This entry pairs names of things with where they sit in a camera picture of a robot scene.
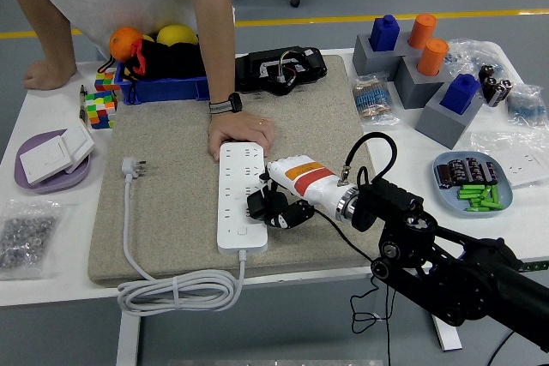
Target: robotic arm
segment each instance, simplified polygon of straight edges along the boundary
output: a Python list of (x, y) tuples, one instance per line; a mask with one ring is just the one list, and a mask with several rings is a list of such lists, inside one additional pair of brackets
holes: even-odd
[[(347, 182), (354, 153), (374, 137), (391, 145), (389, 165), (371, 183), (367, 178), (358, 185)], [(424, 211), (422, 198), (383, 179), (395, 158), (392, 139), (374, 132), (354, 145), (340, 177), (304, 155), (269, 162), (262, 179), (270, 179), (271, 187), (249, 196), (250, 216), (289, 229), (322, 205), (359, 231), (379, 218), (384, 228), (379, 257), (371, 264), (374, 276), (451, 326), (488, 315), (548, 352), (549, 289), (519, 273), (522, 262), (502, 238), (476, 239), (443, 228)], [(288, 205), (278, 185), (301, 200)], [(437, 237), (460, 244), (462, 254), (447, 253), (435, 243)]]

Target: white table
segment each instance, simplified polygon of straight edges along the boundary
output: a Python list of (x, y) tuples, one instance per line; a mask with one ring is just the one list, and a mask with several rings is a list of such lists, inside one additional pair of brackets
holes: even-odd
[[(353, 49), (329, 50), (323, 53), (341, 55), (349, 77), (354, 78), (356, 73), (352, 63)], [(55, 257), (57, 269), (55, 275), (50, 279), (0, 282), (0, 306), (114, 297), (118, 294), (115, 288), (100, 287), (87, 277), (89, 245), (111, 131), (104, 129), (92, 132), (97, 148), (93, 152), (90, 173), (82, 183), (72, 189), (49, 195), (35, 195), (17, 186), (13, 173), (15, 154), (24, 141), (46, 131), (68, 128), (77, 121), (80, 85), (83, 84), (90, 92), (94, 90), (97, 67), (97, 63), (80, 64), (77, 74), (67, 85), (50, 92), (29, 91), (23, 103), (0, 164), (0, 187), (2, 188), (0, 205), (11, 199), (58, 201), (69, 206), (69, 213), (65, 216), (63, 224), (58, 227), (52, 243), (52, 255)], [(455, 216), (439, 200), (431, 176), (432, 161), (448, 149), (416, 132), (413, 126), (419, 118), (420, 109), (404, 111), (395, 90), (391, 92), (397, 115), (402, 122), (394, 129), (383, 130), (395, 140), (399, 148), (396, 164), (385, 178), (423, 197), (425, 210), (444, 227), (473, 237), (503, 237), (519, 259), (531, 261), (549, 257), (549, 227), (541, 224), (549, 220), (549, 208), (546, 207), (549, 186), (517, 190), (511, 207), (497, 217), (463, 219)], [(484, 106), (473, 120), (469, 131), (486, 131), (499, 127), (508, 128), (503, 107), (490, 109)], [(464, 137), (458, 141), (454, 150), (461, 150), (468, 146), (468, 141)], [(382, 170), (390, 156), (388, 145), (384, 141), (373, 140), (369, 141), (368, 147), (376, 171)], [(343, 160), (346, 156), (346, 153), (342, 153), (341, 159)], [(453, 243), (441, 242), (440, 245), (453, 255), (461, 252), (460, 248)], [(368, 267), (350, 267), (263, 276), (247, 279), (245, 284), (247, 286), (275, 285), (280, 282), (349, 279), (362, 277), (369, 272)], [(121, 333), (120, 364), (125, 362), (124, 359), (129, 359), (130, 363), (132, 358), (135, 361), (134, 346), (139, 322), (123, 318), (122, 328), (126, 326), (129, 328), (128, 334)], [(124, 351), (124, 341), (129, 345), (127, 351)]]

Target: rubik's cube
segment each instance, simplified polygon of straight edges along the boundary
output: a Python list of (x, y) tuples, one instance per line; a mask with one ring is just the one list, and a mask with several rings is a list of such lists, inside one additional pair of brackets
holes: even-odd
[(92, 129), (109, 129), (117, 114), (117, 95), (111, 91), (86, 95), (86, 113)]
[(120, 86), (114, 83), (115, 69), (107, 69), (105, 72), (95, 76), (95, 90), (104, 92), (106, 90), (120, 90)]

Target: human hand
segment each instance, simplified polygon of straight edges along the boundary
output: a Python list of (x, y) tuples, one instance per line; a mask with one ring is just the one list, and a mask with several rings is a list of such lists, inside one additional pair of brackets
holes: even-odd
[(39, 60), (28, 67), (23, 78), (23, 87), (39, 90), (57, 89), (66, 84), (75, 72), (75, 65), (57, 68), (46, 60)]
[(271, 119), (252, 115), (247, 111), (238, 113), (220, 113), (212, 115), (208, 128), (209, 152), (217, 162), (220, 159), (220, 148), (223, 141), (254, 141), (263, 148), (268, 156), (269, 149), (275, 140), (275, 126)]

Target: blue plastic basket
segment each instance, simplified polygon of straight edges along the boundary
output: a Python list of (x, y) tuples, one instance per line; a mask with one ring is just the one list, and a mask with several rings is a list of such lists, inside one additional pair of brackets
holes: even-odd
[(114, 83), (120, 86), (126, 105), (166, 100), (209, 100), (206, 76), (189, 79), (157, 79), (136, 81), (136, 90), (130, 95), (131, 81), (122, 77), (124, 66), (118, 63)]

